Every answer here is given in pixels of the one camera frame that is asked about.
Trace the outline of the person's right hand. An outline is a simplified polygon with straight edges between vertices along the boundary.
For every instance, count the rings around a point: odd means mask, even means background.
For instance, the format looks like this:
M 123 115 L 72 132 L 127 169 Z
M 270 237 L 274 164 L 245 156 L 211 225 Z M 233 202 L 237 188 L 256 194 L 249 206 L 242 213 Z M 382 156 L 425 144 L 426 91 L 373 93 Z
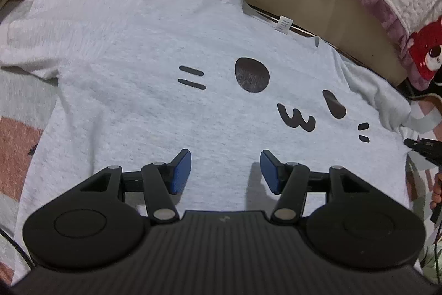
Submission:
M 435 176 L 435 183 L 432 190 L 432 196 L 431 196 L 431 202 L 430 202 L 430 209 L 434 210 L 438 204 L 442 201 L 442 173 L 438 172 Z

